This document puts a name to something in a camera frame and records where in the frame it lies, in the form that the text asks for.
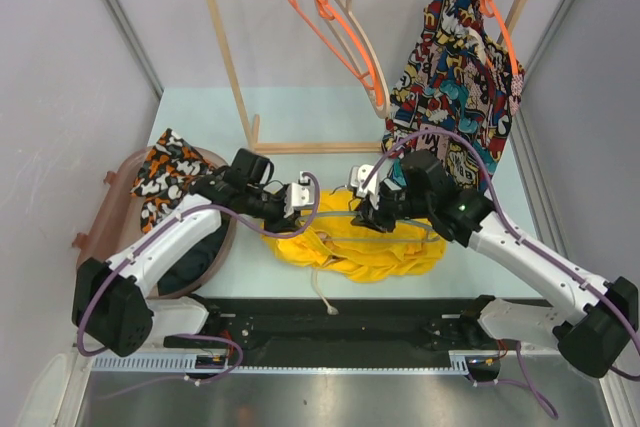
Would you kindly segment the yellow shorts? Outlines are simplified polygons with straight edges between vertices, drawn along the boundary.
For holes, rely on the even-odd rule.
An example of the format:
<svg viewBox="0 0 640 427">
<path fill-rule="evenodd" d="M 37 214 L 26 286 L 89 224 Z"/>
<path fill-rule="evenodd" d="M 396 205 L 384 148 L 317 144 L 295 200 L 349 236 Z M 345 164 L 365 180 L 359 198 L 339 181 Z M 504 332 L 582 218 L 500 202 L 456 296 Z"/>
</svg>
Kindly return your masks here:
<svg viewBox="0 0 640 427">
<path fill-rule="evenodd" d="M 346 191 L 323 191 L 320 212 L 350 211 L 351 194 Z M 262 240 L 274 256 L 298 267 L 310 267 L 340 273 L 353 282 L 372 283 L 392 276 L 422 275 L 443 258 L 447 242 L 435 243 L 373 243 L 345 242 L 338 238 L 421 239 L 426 232 L 418 227 L 397 223 L 392 233 L 379 233 L 351 224 L 352 218 L 319 218 L 301 235 L 292 239 Z"/>
</svg>

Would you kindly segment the mint green hanger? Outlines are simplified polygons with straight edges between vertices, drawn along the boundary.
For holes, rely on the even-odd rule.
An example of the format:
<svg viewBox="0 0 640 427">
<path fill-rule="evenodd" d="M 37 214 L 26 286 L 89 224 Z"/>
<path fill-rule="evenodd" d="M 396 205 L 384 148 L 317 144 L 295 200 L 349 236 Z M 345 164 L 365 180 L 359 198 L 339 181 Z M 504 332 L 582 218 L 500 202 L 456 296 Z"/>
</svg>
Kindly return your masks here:
<svg viewBox="0 0 640 427">
<path fill-rule="evenodd" d="M 356 213 L 353 211 L 330 211 L 330 212 L 320 212 L 317 213 L 314 217 L 315 220 L 319 218 L 355 218 Z M 410 238 L 391 238 L 389 234 L 383 234 L 379 238 L 371 238 L 371 237 L 362 237 L 362 238 L 336 238 L 334 240 L 345 241 L 345 242 L 373 242 L 373 243 L 435 243 L 436 241 L 441 240 L 441 237 L 435 232 L 432 226 L 425 222 L 420 222 L 418 220 L 411 219 L 403 219 L 399 220 L 399 223 L 404 225 L 410 225 L 413 227 L 418 227 L 426 232 L 425 236 L 421 239 L 410 239 Z"/>
</svg>

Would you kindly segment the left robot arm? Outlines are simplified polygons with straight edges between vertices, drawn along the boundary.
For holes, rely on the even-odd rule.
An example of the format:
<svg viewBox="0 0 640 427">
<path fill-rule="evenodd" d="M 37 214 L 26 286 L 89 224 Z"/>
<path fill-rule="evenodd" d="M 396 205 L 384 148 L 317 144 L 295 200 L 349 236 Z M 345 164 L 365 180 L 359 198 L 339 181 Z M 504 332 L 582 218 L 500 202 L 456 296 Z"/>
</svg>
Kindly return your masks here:
<svg viewBox="0 0 640 427">
<path fill-rule="evenodd" d="M 158 281 L 197 243 L 217 232 L 229 217 L 275 239 L 303 233 L 302 211 L 318 210 L 318 179 L 298 180 L 269 192 L 263 179 L 271 161 L 239 150 L 232 163 L 192 182 L 179 204 L 149 232 L 105 261 L 85 260 L 77 270 L 72 321 L 76 347 L 85 357 L 111 351 L 127 357 L 144 344 L 186 337 L 214 344 L 220 321 L 205 303 L 188 295 L 153 299 Z"/>
</svg>

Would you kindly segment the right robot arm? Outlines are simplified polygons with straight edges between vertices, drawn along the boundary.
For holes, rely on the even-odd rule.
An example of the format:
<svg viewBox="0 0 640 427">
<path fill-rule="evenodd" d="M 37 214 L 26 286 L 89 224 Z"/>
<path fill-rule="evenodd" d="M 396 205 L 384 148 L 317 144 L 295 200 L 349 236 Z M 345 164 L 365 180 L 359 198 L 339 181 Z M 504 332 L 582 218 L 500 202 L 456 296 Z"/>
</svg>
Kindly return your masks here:
<svg viewBox="0 0 640 427">
<path fill-rule="evenodd" d="M 381 233 L 400 220 L 426 219 L 442 239 L 469 248 L 509 270 L 547 306 L 485 295 L 461 323 L 463 340 L 484 348 L 494 339 L 557 350 L 579 372 L 602 378 L 636 339 L 639 290 L 624 277 L 609 281 L 527 234 L 474 188 L 461 188 L 426 150 L 401 160 L 405 182 L 382 178 L 374 165 L 352 168 L 349 189 L 360 203 L 357 226 Z"/>
</svg>

